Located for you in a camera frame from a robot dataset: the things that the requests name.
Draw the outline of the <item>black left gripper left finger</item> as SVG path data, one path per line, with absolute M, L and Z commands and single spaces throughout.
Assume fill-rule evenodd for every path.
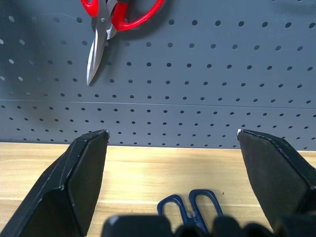
M 100 194 L 109 132 L 76 138 L 38 178 L 2 237 L 85 237 Z

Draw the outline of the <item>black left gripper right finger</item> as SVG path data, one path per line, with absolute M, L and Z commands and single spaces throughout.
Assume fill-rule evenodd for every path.
M 248 179 L 274 232 L 315 232 L 316 169 L 286 140 L 237 132 Z

